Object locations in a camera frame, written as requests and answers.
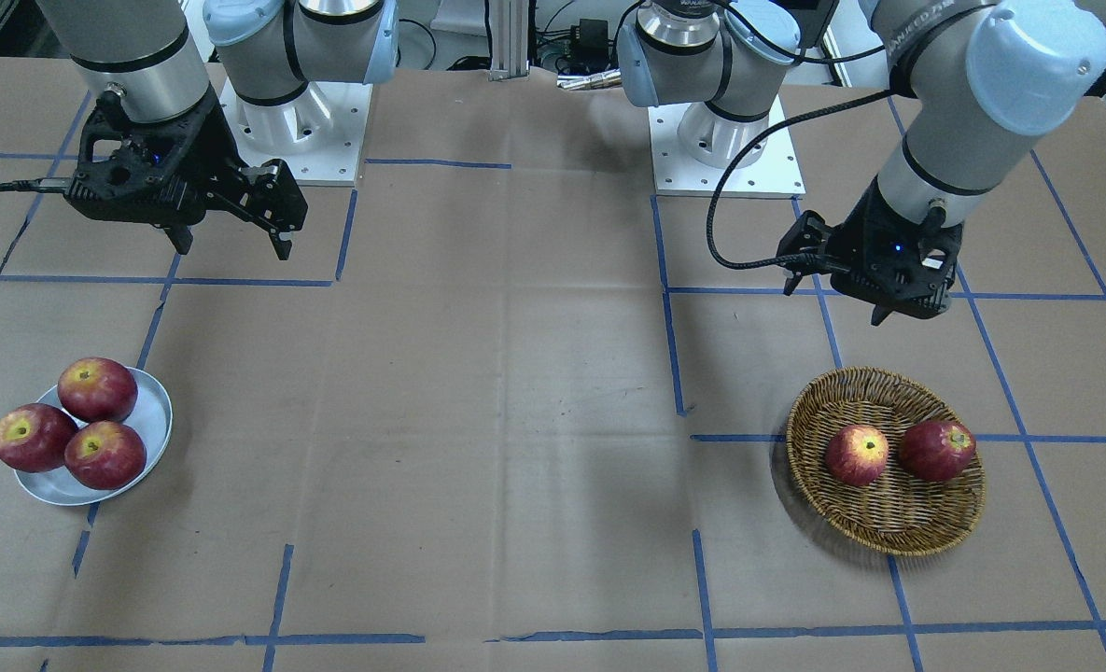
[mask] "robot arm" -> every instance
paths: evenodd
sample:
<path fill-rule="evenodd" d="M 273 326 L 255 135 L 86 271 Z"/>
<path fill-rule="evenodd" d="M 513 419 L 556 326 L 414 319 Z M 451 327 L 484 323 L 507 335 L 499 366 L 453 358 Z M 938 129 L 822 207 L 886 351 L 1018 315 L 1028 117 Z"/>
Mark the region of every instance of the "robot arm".
<path fill-rule="evenodd" d="M 1106 3 L 860 0 L 888 51 L 896 93 L 924 103 L 842 225 L 803 213 L 781 254 L 847 267 L 835 290 L 931 318 L 949 307 L 963 221 L 1106 67 Z M 826 269 L 787 264 L 796 285 Z"/>

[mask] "bolt hole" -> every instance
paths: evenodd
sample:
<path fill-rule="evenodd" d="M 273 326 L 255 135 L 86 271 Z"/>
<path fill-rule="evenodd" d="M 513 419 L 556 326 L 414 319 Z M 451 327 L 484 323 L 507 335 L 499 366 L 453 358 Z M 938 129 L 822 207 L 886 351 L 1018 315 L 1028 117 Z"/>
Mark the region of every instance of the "bolt hole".
<path fill-rule="evenodd" d="M 109 170 L 108 183 L 112 183 L 113 187 L 121 187 L 126 182 L 129 182 L 129 171 L 123 169 L 123 167 Z"/>

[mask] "white plate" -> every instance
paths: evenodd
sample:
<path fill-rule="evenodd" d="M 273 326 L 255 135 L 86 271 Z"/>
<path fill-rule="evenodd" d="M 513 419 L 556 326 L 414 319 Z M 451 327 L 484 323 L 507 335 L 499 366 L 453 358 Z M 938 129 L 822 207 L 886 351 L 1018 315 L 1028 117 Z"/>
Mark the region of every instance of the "white plate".
<path fill-rule="evenodd" d="M 153 375 L 148 375 L 142 369 L 132 369 L 132 367 L 126 367 L 126 369 L 129 369 L 129 374 L 134 374 L 134 379 L 138 382 L 138 400 L 135 403 L 134 412 L 125 418 L 123 424 L 137 431 L 138 435 L 142 437 L 142 442 L 146 443 L 146 469 L 143 469 L 142 473 L 129 484 L 117 490 L 88 489 L 80 481 L 75 481 L 75 476 L 71 475 L 66 466 L 41 473 L 14 470 L 18 482 L 38 501 L 52 503 L 56 506 L 83 506 L 88 505 L 88 503 L 107 501 L 107 498 L 116 497 L 137 485 L 158 464 L 158 459 L 164 456 L 167 441 L 171 438 L 171 399 L 167 396 L 164 384 L 159 382 Z M 58 387 L 51 387 L 45 395 L 42 395 L 39 402 L 62 408 L 59 405 Z M 83 427 L 86 423 L 77 420 L 75 424 Z"/>

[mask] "wicker basket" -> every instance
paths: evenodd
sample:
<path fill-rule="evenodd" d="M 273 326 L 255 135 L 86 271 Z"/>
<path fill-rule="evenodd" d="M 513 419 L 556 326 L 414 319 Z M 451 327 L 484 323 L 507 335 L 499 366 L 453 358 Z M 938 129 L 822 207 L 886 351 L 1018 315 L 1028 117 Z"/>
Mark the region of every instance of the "wicker basket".
<path fill-rule="evenodd" d="M 957 477 L 931 483 L 897 463 L 908 427 L 954 420 L 953 410 L 918 382 L 881 369 L 835 369 L 801 392 L 789 411 L 789 471 L 810 504 L 837 531 L 877 552 L 925 556 L 952 548 L 983 513 L 979 454 Z M 879 429 L 894 448 L 888 468 L 873 484 L 847 485 L 826 469 L 831 437 L 853 423 Z"/>

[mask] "apple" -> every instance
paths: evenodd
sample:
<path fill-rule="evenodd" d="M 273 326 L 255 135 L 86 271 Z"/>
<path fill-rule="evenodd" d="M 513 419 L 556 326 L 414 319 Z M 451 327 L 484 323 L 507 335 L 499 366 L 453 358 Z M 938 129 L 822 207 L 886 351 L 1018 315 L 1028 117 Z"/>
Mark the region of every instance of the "apple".
<path fill-rule="evenodd" d="M 949 481 L 958 476 L 975 454 L 975 437 L 949 420 L 928 420 L 906 430 L 897 462 L 924 481 Z"/>
<path fill-rule="evenodd" d="M 63 460 L 75 481 L 88 489 L 116 490 L 146 469 L 146 443 L 131 427 L 101 420 L 71 438 Z"/>
<path fill-rule="evenodd" d="M 129 369 L 105 357 L 84 357 L 59 376 L 59 403 L 84 422 L 121 422 L 138 401 L 138 382 Z"/>
<path fill-rule="evenodd" d="M 876 481 L 888 464 L 888 440 L 876 427 L 848 424 L 826 445 L 826 468 L 847 485 Z"/>
<path fill-rule="evenodd" d="M 40 473 L 63 466 L 63 449 L 75 420 L 52 405 L 24 405 L 0 421 L 0 459 L 18 471 Z"/>

